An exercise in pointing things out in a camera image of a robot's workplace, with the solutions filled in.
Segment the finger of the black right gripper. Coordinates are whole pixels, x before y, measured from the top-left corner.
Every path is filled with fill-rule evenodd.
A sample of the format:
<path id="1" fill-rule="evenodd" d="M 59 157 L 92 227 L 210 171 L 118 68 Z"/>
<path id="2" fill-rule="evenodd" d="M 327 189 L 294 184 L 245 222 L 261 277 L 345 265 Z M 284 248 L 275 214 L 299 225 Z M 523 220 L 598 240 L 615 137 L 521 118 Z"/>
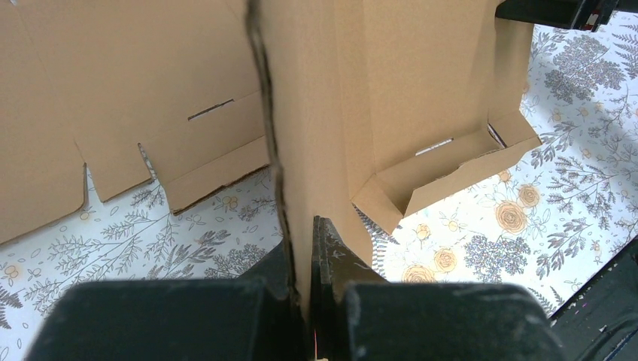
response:
<path id="1" fill-rule="evenodd" d="M 617 10 L 614 0 L 507 0 L 497 6 L 496 18 L 596 32 Z"/>

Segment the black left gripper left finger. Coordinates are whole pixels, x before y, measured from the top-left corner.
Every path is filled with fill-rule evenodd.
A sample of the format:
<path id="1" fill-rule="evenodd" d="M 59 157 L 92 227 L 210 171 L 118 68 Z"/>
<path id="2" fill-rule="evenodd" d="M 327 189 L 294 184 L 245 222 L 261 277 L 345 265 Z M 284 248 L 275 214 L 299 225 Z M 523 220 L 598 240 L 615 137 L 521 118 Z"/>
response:
<path id="1" fill-rule="evenodd" d="M 29 360 L 303 360 L 277 245 L 234 279 L 98 281 L 67 291 Z"/>

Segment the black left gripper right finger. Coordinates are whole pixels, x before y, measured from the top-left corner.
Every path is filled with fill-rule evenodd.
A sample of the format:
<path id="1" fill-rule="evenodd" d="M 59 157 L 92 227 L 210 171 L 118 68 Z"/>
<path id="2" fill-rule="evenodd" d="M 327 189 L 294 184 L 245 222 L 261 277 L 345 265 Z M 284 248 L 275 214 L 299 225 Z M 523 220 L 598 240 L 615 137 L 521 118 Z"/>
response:
<path id="1" fill-rule="evenodd" d="M 313 222 L 311 321 L 328 360 L 562 360 L 532 295 L 511 284 L 391 283 Z"/>

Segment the cardboard box sheet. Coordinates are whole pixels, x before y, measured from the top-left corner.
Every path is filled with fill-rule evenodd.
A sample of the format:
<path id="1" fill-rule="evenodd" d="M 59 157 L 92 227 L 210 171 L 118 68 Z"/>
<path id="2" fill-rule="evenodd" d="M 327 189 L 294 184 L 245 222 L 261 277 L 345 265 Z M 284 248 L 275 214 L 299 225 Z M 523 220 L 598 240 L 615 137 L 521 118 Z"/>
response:
<path id="1" fill-rule="evenodd" d="M 407 217 L 513 166 L 533 25 L 497 1 L 249 1 L 278 216 L 302 308 L 313 219 L 370 261 Z"/>

